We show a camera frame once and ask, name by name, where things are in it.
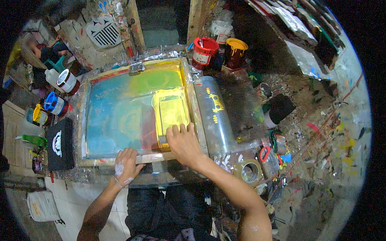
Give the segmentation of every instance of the blue paint can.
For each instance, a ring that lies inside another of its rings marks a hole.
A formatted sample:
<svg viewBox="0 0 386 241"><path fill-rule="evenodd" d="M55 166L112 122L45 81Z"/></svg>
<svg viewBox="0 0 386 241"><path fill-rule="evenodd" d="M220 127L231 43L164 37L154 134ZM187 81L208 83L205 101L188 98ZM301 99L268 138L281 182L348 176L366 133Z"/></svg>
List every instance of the blue paint can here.
<svg viewBox="0 0 386 241"><path fill-rule="evenodd" d="M63 117L68 109L68 102L51 92L44 103L44 109L54 115Z"/></svg>

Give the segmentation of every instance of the white plastic bottle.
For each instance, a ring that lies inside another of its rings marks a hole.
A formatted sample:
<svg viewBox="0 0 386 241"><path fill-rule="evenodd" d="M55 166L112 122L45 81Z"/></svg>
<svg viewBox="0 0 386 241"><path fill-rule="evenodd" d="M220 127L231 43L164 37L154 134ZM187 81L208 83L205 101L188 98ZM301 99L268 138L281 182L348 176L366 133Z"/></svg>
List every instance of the white plastic bottle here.
<svg viewBox="0 0 386 241"><path fill-rule="evenodd" d="M58 89L60 93L64 93L64 90L62 90L57 84L56 81L58 81L59 73L55 69L46 69L44 72L46 74L46 81L50 83L53 87Z"/></svg>

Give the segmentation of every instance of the paint bucket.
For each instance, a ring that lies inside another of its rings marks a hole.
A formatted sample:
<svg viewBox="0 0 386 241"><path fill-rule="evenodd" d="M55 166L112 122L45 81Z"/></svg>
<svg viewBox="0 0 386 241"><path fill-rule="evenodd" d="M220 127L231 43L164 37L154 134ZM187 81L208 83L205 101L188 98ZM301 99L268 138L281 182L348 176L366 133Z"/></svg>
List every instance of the paint bucket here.
<svg viewBox="0 0 386 241"><path fill-rule="evenodd" d="M203 37L202 42L203 47L200 45L199 37L194 40L192 65L199 70L209 69L211 59L218 51L218 43L216 40Z"/></svg>
<svg viewBox="0 0 386 241"><path fill-rule="evenodd" d="M42 111L42 106L37 104L32 116L33 121L39 123L41 126L44 125L48 120L46 112Z"/></svg>
<svg viewBox="0 0 386 241"><path fill-rule="evenodd" d="M228 68L235 69L242 66L245 58L245 50L248 49L248 45L238 39L227 39L225 46L226 65Z"/></svg>
<svg viewBox="0 0 386 241"><path fill-rule="evenodd" d="M54 115L63 117L67 113L68 102L56 95L55 92L51 92L46 98L44 109Z"/></svg>
<svg viewBox="0 0 386 241"><path fill-rule="evenodd" d="M56 84L66 93L69 93L70 96L74 95L80 86L79 81L76 80L69 69L65 69L60 73Z"/></svg>

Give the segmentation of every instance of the plastic chair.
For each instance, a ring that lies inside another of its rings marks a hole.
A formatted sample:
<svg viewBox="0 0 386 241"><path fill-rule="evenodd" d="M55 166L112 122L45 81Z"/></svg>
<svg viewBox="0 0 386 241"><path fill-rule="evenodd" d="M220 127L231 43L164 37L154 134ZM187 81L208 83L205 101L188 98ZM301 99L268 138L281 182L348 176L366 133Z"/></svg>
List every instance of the plastic chair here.
<svg viewBox="0 0 386 241"><path fill-rule="evenodd" d="M52 62L50 59L47 59L43 64L46 65L47 63L49 63L50 65L52 65L52 67L54 67L54 69L58 72L58 73L62 73L63 70L65 70L66 68L63 66L63 61L64 59L66 58L65 55L63 55L62 57L60 57L60 59L58 60L58 62L56 62L56 64L54 62Z"/></svg>

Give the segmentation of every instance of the screen printing frame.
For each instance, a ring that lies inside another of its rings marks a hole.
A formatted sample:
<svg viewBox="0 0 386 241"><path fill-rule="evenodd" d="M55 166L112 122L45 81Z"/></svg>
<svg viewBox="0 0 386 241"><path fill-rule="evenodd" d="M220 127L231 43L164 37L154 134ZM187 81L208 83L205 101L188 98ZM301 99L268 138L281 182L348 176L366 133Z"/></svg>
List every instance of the screen printing frame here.
<svg viewBox="0 0 386 241"><path fill-rule="evenodd" d="M201 120L200 109L198 107L196 92L193 86L193 78L190 73L189 65L187 59L185 57L178 58L170 58L170 59L158 59L152 61L143 62L145 67L152 66L155 64L162 64L168 62L176 62L179 63L181 68L181 73L183 74L182 78L185 82L185 94L186 94L186 102L188 105L190 121L195 125L195 133L198 138L198 142L203 150L203 152L208 155L207 143L204 134L204 128ZM88 78L85 82L85 94L81 97L82 100L80 106L80 113L78 122L78 130L77 130L77 140L78 140L78 150L77 150L77 165L78 166L112 166L115 164L115 158L100 158L100 159L87 159L87 143L86 143L86 123L87 123L87 113L88 113L88 105L90 102L90 93L91 88L94 83L98 83L109 79L114 76L119 76L122 74L128 74L130 72L130 66L120 67L117 69L112 69L91 78ZM176 159L172 152L159 152L152 154L144 154L138 155L136 157L136 163L151 163L151 162L159 162L164 160L173 160Z"/></svg>

